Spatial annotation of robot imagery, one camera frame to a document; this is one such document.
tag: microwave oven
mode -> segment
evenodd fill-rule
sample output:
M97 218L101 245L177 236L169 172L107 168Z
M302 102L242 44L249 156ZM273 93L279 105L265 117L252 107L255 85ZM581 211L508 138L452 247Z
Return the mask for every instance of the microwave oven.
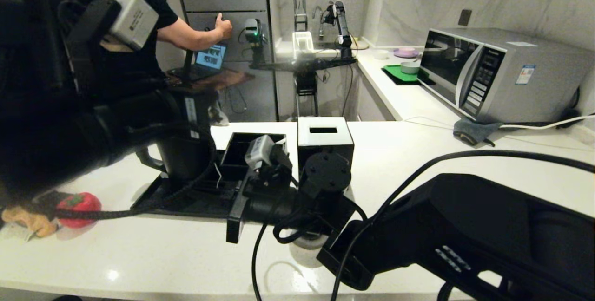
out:
M591 51L497 28L430 29L419 82L479 123L551 123L593 67Z

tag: laptop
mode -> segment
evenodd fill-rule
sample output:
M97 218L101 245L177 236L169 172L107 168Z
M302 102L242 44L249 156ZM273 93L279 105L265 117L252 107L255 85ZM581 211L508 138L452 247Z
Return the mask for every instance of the laptop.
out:
M189 79L190 81L205 79L206 77L219 74L221 73L221 65L223 64L226 51L227 45L222 43L213 45L204 51L197 51L196 53L187 51L184 67L170 70L168 73L179 79Z

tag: wall outlet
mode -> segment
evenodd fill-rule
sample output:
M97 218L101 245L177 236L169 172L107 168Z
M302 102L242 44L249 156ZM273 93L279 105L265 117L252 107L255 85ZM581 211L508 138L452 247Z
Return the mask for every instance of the wall outlet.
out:
M471 10L463 9L459 17L459 26L469 26L469 19L471 18Z

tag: person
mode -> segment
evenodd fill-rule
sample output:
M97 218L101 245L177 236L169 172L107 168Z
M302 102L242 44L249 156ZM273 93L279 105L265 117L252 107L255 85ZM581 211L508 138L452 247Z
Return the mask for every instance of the person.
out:
M94 0L77 0L88 5ZM179 18L170 8L166 0L145 0L159 15L155 28L147 39L144 47L131 53L105 53L106 70L111 75L126 75L134 72L144 72L153 77L165 79L165 74L157 63L157 40L166 41L179 47L198 51L208 49L221 40L231 37L232 25L223 20L221 13L217 15L215 28L208 32L193 30L185 21Z

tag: microwave control panel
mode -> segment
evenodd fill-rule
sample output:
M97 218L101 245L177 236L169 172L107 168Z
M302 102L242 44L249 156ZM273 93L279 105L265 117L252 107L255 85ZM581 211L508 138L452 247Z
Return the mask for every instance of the microwave control panel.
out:
M475 116L483 105L491 83L504 59L504 52L485 47L465 95L463 110Z

